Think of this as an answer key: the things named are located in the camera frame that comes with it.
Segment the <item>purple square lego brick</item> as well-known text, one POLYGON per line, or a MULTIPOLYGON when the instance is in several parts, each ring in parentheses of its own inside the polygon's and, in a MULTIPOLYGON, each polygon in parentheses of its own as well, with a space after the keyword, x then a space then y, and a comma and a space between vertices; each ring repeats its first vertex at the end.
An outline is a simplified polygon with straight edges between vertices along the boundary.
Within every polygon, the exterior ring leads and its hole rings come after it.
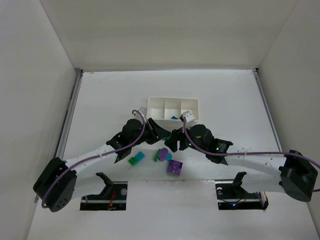
POLYGON ((181 175, 182 167, 183 163, 181 161, 171 159, 168 162, 166 173, 179 177, 181 175))

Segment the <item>green lego brick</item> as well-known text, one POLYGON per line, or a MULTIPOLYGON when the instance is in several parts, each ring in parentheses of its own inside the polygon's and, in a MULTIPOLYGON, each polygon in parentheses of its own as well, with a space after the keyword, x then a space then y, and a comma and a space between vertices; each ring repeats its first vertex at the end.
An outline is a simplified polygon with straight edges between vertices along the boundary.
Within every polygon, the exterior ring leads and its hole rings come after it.
POLYGON ((168 140, 170 137, 171 137, 171 136, 168 135, 168 136, 165 136, 165 137, 161 138, 161 140, 162 140, 162 141, 166 141, 166 140, 168 140))

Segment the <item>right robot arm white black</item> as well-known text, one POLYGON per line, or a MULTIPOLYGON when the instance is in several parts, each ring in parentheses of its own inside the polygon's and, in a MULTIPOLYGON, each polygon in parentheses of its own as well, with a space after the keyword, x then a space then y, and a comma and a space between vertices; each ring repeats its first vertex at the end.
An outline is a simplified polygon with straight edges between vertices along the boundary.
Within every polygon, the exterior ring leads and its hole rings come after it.
POLYGON ((192 148, 212 163, 257 171, 256 174, 246 170, 237 173, 232 182, 235 191, 285 193, 300 202, 310 202, 316 191, 318 165, 298 151, 252 152, 243 148, 229 153, 233 143, 215 138, 203 124, 173 130, 164 144, 172 152, 192 148))

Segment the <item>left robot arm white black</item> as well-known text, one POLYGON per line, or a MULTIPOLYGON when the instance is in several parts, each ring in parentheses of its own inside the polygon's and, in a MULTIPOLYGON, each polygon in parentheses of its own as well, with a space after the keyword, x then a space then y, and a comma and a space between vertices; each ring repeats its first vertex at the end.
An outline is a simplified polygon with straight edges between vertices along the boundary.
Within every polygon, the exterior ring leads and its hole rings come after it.
POLYGON ((84 189, 79 186, 80 176, 90 166, 106 160, 118 163, 130 155, 135 146, 142 143, 153 145, 170 135, 152 118, 143 121, 130 119, 119 133, 92 152, 67 160, 51 159, 33 185, 33 190, 42 200, 42 207, 58 212, 76 197, 79 190, 84 189))

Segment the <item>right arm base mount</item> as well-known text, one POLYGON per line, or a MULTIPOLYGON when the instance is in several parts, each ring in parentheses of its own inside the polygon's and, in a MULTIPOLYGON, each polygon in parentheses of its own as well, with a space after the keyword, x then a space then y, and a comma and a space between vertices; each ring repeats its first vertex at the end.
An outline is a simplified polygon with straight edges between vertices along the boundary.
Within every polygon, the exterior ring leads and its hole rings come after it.
POLYGON ((263 210, 269 206, 265 192, 249 193, 242 188, 246 172, 238 172, 233 180, 215 181, 219 210, 263 210))

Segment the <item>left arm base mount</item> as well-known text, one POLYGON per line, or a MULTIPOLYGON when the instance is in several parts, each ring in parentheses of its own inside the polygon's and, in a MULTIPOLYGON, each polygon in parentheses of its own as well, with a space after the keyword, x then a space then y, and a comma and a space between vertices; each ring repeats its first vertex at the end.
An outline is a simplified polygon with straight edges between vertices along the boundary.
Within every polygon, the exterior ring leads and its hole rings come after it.
POLYGON ((112 181, 104 173, 96 173, 104 182, 98 194, 81 198, 80 211, 125 211, 127 208, 128 182, 112 181))

